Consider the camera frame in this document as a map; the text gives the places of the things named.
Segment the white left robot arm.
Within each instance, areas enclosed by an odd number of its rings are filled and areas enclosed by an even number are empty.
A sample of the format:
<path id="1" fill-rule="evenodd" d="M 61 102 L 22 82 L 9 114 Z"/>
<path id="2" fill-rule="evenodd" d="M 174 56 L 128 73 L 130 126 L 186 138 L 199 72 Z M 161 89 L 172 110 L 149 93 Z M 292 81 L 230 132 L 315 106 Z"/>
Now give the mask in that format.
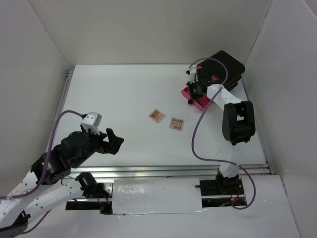
<path id="1" fill-rule="evenodd" d="M 90 172 L 80 173 L 57 189 L 52 187 L 93 154 L 115 155 L 123 142 L 110 128 L 97 134 L 81 130 L 69 134 L 52 151 L 44 153 L 7 198 L 0 200 L 0 236 L 14 238 L 24 234 L 29 223 L 67 200 L 108 198 L 109 194 Z"/>

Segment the clear nine-pan eyeshadow palette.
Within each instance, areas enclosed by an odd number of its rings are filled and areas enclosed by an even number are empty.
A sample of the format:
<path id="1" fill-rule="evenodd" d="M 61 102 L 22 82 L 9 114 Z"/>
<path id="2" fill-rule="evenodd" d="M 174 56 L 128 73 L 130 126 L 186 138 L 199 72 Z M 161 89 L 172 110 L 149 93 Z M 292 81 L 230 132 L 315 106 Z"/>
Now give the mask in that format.
<path id="1" fill-rule="evenodd" d="M 171 118 L 169 128 L 182 131 L 184 120 L 179 118 Z"/>

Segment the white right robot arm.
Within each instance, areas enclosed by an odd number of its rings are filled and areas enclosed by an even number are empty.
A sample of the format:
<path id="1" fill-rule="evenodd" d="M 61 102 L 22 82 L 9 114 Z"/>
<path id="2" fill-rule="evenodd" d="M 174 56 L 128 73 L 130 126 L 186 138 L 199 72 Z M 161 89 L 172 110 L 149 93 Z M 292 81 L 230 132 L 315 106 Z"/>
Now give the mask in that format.
<path id="1" fill-rule="evenodd" d="M 227 194 L 239 183 L 239 165 L 246 143 L 255 135 L 254 108 L 251 101 L 242 101 L 232 95 L 224 84 L 229 79 L 228 70 L 225 70 L 223 82 L 213 80 L 211 72 L 207 68 L 196 69 L 194 80 L 188 82 L 191 100 L 206 96 L 210 99 L 204 108 L 193 132 L 191 149 L 194 156 L 200 160 L 208 161 L 199 157 L 194 149 L 194 141 L 198 126 L 211 103 L 216 103 L 223 111 L 222 135 L 228 142 L 228 153 L 226 159 L 213 159 L 220 162 L 215 178 L 216 190 L 221 194 Z"/>

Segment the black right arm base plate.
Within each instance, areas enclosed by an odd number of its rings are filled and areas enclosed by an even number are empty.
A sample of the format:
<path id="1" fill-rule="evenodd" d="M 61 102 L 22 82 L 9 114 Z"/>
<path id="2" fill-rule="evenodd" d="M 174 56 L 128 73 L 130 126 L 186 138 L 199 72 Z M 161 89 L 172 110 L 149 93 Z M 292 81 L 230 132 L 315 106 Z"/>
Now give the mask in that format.
<path id="1" fill-rule="evenodd" d="M 221 198 L 244 195 L 242 180 L 234 185 L 220 186 L 216 179 L 200 180 L 195 188 L 199 188 L 202 198 Z"/>

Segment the pink bottom drawer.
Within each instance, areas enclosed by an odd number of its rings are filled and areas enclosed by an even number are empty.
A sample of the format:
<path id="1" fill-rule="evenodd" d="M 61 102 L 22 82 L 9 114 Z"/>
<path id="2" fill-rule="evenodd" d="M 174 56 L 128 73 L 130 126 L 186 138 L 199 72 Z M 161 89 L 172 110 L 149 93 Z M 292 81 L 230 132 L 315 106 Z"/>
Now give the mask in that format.
<path id="1" fill-rule="evenodd" d="M 189 105 L 196 107 L 201 112 L 210 102 L 210 99 L 204 95 L 199 99 L 192 99 L 190 96 L 190 90 L 188 86 L 181 90 L 181 94 L 187 100 Z"/>

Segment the white taped cover panel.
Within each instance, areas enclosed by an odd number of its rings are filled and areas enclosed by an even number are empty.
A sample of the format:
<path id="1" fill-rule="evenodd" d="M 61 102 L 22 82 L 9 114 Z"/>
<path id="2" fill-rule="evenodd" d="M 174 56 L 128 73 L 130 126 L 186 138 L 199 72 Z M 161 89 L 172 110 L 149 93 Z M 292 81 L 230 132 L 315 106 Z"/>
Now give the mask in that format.
<path id="1" fill-rule="evenodd" d="M 112 211 L 116 215 L 202 212 L 197 178 L 115 180 Z"/>

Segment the black drawer organizer cabinet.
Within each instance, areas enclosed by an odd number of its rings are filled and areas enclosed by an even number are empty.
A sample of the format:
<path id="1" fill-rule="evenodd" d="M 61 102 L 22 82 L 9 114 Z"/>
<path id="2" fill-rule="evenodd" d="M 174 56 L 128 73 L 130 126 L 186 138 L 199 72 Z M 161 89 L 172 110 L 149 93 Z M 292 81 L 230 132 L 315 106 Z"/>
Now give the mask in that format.
<path id="1" fill-rule="evenodd" d="M 216 59 L 225 65 L 228 71 L 228 79 L 225 82 L 224 87 L 228 91 L 234 89 L 238 85 L 238 81 L 242 78 L 242 74 L 245 72 L 245 66 L 223 50 L 213 54 L 211 58 Z M 206 59 L 197 65 L 197 68 L 199 67 L 211 68 L 212 75 L 221 82 L 225 79 L 225 69 L 213 60 Z"/>

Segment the square brown eyeshadow palette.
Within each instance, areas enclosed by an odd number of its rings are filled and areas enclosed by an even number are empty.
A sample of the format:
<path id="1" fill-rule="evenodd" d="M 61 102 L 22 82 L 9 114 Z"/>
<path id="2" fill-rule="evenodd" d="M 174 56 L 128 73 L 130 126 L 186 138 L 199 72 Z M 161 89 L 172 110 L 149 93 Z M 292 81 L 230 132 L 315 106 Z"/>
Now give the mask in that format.
<path id="1" fill-rule="evenodd" d="M 159 123 L 164 117 L 165 114 L 161 112 L 159 109 L 154 109 L 149 115 L 149 118 L 156 123 Z"/>

